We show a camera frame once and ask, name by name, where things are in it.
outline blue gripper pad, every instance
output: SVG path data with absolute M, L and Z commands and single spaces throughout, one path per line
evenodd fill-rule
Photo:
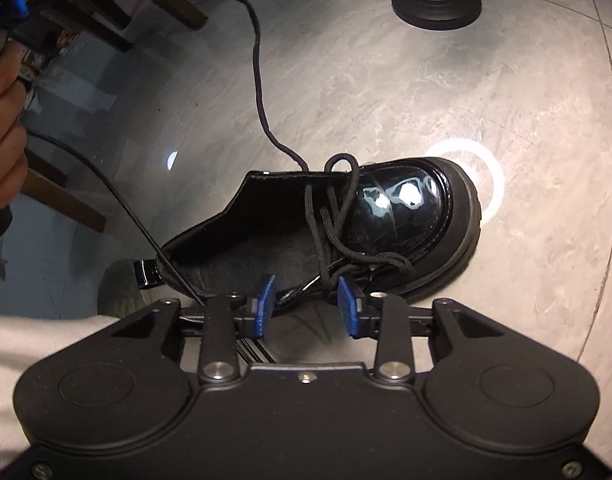
M 275 275 L 266 275 L 257 286 L 257 293 L 252 298 L 252 311 L 255 315 L 255 337 L 265 335 L 268 320 L 275 309 L 277 294 Z
M 28 4 L 25 0 L 10 0 L 12 4 L 12 13 L 18 20 L 25 19 L 30 15 Z
M 359 333 L 357 312 L 360 308 L 360 300 L 357 298 L 353 288 L 355 287 L 353 287 L 348 278 L 340 276 L 339 284 L 337 285 L 337 306 L 342 313 L 346 332 L 351 337 Z

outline black shoelace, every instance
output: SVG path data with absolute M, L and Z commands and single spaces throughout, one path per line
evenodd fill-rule
M 257 113 L 259 114 L 259 121 L 262 125 L 263 133 L 266 135 L 266 137 L 268 137 L 268 140 L 270 140 L 275 148 L 294 160 L 302 171 L 310 171 L 306 161 L 299 156 L 297 152 L 279 142 L 279 140 L 270 131 L 265 109 L 263 108 L 262 77 L 259 61 L 259 50 L 261 44 L 261 27 L 259 24 L 259 18 L 257 17 L 254 7 L 248 0 L 234 1 L 241 3 L 246 7 L 248 16 L 250 17 L 250 21 L 255 31 L 255 44 L 253 46 L 253 76 L 255 79 Z M 353 155 L 348 153 L 338 153 L 337 155 L 334 155 L 328 159 L 324 167 L 324 171 L 331 172 L 333 170 L 333 166 L 340 160 L 346 160 L 351 165 L 351 183 L 343 199 L 341 209 L 339 209 L 338 206 L 335 188 L 333 186 L 328 186 L 327 188 L 330 211 L 328 211 L 328 209 L 325 207 L 321 208 L 319 211 L 324 226 L 325 237 L 322 236 L 317 225 L 312 200 L 312 186 L 308 184 L 305 190 L 306 222 L 308 223 L 310 233 L 312 234 L 312 238 L 315 243 L 315 250 L 317 251 L 317 259 L 319 261 L 319 279 L 321 280 L 321 289 L 326 297 L 328 297 L 332 292 L 333 287 L 337 284 L 341 274 L 357 269 L 361 266 L 392 265 L 397 267 L 401 272 L 412 272 L 413 269 L 409 259 L 405 258 L 401 254 L 385 252 L 377 254 L 376 256 L 371 256 L 353 251 L 342 243 L 340 240 L 340 235 L 343 229 L 343 224 L 348 216 L 353 200 L 357 195 L 357 189 L 359 186 L 359 164 Z M 330 270 L 334 264 L 337 263 L 338 257 L 341 258 L 341 266 L 330 274 Z M 284 295 L 284 297 L 281 298 L 278 306 L 281 307 L 281 304 L 286 304 L 295 299 L 316 280 L 317 279 L 315 278 L 314 280 L 311 280 L 311 282 L 302 284 L 299 287 L 289 291 Z
M 353 200 L 357 195 L 359 186 L 359 164 L 357 159 L 349 153 L 337 153 L 330 157 L 324 166 L 324 171 L 333 171 L 333 166 L 340 160 L 346 160 L 351 166 L 351 181 L 348 191 L 343 198 L 342 208 L 339 209 L 337 194 L 335 188 L 330 185 L 327 188 L 328 201 L 330 202 L 330 211 L 325 207 L 319 210 L 322 223 L 324 225 L 324 233 L 326 237 L 322 237 L 315 218 L 315 211 L 312 201 L 312 185 L 307 184 L 305 192 L 305 207 L 306 207 L 306 222 L 315 242 L 317 251 L 317 259 L 319 261 L 319 272 L 321 279 L 321 289 L 325 296 L 329 296 L 334 286 L 337 285 L 339 276 L 345 272 L 355 270 L 361 266 L 371 265 L 392 265 L 397 267 L 401 272 L 412 272 L 413 266 L 409 259 L 398 253 L 385 252 L 371 256 L 369 254 L 359 253 L 345 246 L 340 240 L 343 224 L 348 216 Z M 333 274 L 329 270 L 337 256 L 343 256 L 347 263 L 342 264 Z

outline person's arm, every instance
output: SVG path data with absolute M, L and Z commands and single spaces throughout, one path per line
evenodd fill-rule
M 22 63 L 21 45 L 9 41 L 0 56 L 0 209 L 19 193 L 28 171 L 23 150 L 26 131 L 17 120 L 25 88 L 16 80 Z

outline screw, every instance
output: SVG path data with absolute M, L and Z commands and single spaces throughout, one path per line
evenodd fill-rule
M 573 478 L 578 478 L 583 473 L 584 468 L 580 462 L 577 460 L 571 460 L 570 462 L 566 462 L 561 468 L 561 474 L 567 480 L 571 480 Z
M 32 476 L 37 480 L 50 480 L 52 478 L 52 469 L 47 464 L 35 464 L 32 466 Z
M 226 297 L 230 300 L 230 308 L 233 310 L 246 304 L 246 297 L 238 292 L 228 292 Z
M 368 295 L 368 304 L 372 306 L 372 308 L 381 310 L 387 298 L 388 298 L 387 292 L 380 292 L 376 290 L 375 292 L 371 292 Z
M 314 372 L 302 372 L 297 378 L 304 384 L 309 384 L 317 380 L 317 374 Z
M 206 377 L 221 381 L 230 379 L 235 374 L 233 365 L 225 363 L 224 361 L 215 361 L 208 363 L 203 367 L 203 373 Z
M 403 379 L 410 375 L 410 366 L 400 361 L 388 361 L 379 367 L 379 374 L 387 379 Z

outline circular light spot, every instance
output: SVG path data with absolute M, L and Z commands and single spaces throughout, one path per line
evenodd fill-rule
M 499 208 L 502 205 L 502 200 L 504 199 L 506 180 L 504 178 L 504 170 L 502 170 L 501 164 L 499 164 L 499 161 L 495 158 L 495 155 L 493 155 L 486 146 L 472 139 L 453 138 L 443 140 L 432 146 L 425 153 L 425 156 L 442 156 L 444 153 L 450 152 L 472 153 L 473 155 L 478 156 L 484 162 L 484 164 L 486 164 L 486 167 L 488 168 L 488 171 L 490 171 L 493 178 L 493 196 L 490 199 L 488 206 L 481 214 L 481 225 L 490 222 L 497 214 L 497 211 L 499 211 Z M 469 171 L 474 171 L 469 167 L 463 166 L 463 168 L 468 176 L 470 176 Z

